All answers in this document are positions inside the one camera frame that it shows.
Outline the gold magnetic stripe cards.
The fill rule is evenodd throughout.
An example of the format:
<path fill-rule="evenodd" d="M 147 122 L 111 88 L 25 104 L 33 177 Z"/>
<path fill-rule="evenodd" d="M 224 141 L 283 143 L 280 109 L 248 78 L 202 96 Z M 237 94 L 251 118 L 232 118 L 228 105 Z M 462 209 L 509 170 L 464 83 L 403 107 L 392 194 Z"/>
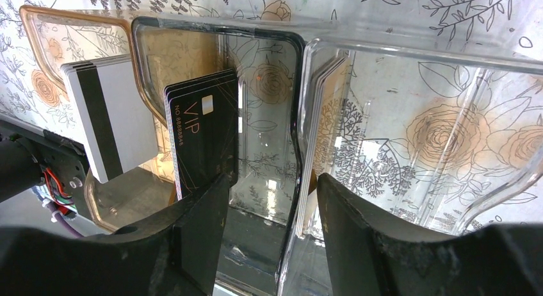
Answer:
<path fill-rule="evenodd" d="M 301 237 L 316 209 L 315 179 L 329 170 L 334 155 L 334 140 L 339 131 L 350 79 L 352 59 L 348 53 L 330 58 L 315 58 L 302 76 L 302 94 L 298 109 L 298 138 L 302 152 L 300 198 L 294 233 Z"/>

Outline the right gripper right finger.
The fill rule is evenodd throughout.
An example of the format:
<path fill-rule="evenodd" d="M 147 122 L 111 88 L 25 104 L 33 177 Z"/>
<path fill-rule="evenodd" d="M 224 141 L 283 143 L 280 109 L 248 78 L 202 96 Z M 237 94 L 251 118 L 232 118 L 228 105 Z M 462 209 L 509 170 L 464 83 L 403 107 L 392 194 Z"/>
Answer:
<path fill-rule="evenodd" d="M 540 224 L 451 236 L 383 210 L 329 174 L 317 194 L 334 295 L 542 294 Z"/>

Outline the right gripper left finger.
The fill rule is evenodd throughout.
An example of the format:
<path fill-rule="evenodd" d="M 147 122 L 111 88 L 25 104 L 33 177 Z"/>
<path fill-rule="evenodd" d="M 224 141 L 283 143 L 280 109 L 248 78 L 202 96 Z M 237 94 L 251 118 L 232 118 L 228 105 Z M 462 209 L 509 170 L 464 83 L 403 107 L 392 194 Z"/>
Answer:
<path fill-rule="evenodd" d="M 2 295 L 211 295 L 229 207 L 221 174 L 112 234 L 1 230 Z"/>

